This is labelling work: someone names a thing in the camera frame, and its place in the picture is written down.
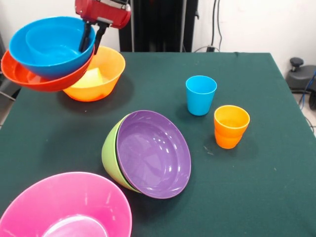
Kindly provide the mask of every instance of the yellow bowl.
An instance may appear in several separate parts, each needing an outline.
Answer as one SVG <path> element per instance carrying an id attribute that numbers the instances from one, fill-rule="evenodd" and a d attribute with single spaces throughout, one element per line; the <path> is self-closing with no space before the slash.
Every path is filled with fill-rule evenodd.
<path id="1" fill-rule="evenodd" d="M 125 69 L 125 59 L 114 49 L 100 46 L 86 74 L 64 92 L 74 100 L 91 102 L 107 97 Z"/>

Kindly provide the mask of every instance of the green tablecloth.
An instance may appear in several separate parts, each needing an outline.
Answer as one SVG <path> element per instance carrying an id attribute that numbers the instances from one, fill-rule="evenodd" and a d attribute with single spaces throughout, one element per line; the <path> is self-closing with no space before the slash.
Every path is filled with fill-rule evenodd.
<path id="1" fill-rule="evenodd" d="M 104 140 L 127 113 L 154 110 L 186 138 L 192 175 L 179 196 L 157 200 L 126 194 L 133 237 L 316 236 L 316 140 L 271 55 L 125 53 L 114 92 L 94 103 L 62 92 L 23 89 L 0 131 L 0 213 L 47 176 L 88 171 L 107 177 Z M 186 109 L 185 81 L 214 78 L 210 113 Z M 219 148 L 214 110 L 239 105 L 251 116 L 240 144 Z"/>

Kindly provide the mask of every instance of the pink bowl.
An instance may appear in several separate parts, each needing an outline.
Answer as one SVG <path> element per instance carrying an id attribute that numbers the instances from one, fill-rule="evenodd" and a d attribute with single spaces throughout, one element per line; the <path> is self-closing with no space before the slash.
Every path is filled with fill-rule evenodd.
<path id="1" fill-rule="evenodd" d="M 129 237 L 132 215 L 123 192 L 91 173 L 63 173 L 21 193 L 0 219 L 1 237 Z"/>

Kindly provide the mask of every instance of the purple bowl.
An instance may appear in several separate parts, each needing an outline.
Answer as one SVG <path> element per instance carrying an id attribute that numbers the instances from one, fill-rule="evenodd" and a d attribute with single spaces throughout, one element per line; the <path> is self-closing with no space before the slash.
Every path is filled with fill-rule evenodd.
<path id="1" fill-rule="evenodd" d="M 179 129 L 153 111 L 135 111 L 121 124 L 117 159 L 129 183 L 152 198 L 172 198 L 191 173 L 188 145 Z"/>

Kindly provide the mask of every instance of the white wall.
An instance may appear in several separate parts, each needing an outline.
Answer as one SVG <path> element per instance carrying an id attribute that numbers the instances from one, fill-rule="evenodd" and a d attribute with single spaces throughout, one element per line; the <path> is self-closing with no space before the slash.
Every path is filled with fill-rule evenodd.
<path id="1" fill-rule="evenodd" d="M 48 16 L 76 16 L 75 0 L 0 0 L 0 31 L 8 47 L 24 25 Z M 213 0 L 199 0 L 193 50 L 211 42 Z M 281 72 L 288 60 L 302 57 L 316 64 L 315 0 L 221 0 L 220 23 L 224 52 L 271 52 Z M 218 45 L 218 34 L 215 45 Z M 119 50 L 116 29 L 107 30 L 101 44 Z"/>
<path id="2" fill-rule="evenodd" d="M 199 0 L 193 50 L 211 43 L 213 3 Z M 270 52 L 283 75 L 293 56 L 316 64 L 315 0 L 221 0 L 220 24 L 223 52 Z"/>
<path id="3" fill-rule="evenodd" d="M 0 32 L 5 47 L 24 25 L 50 16 L 74 16 L 75 0 L 0 0 Z M 107 29 L 102 45 L 119 50 L 119 31 Z"/>

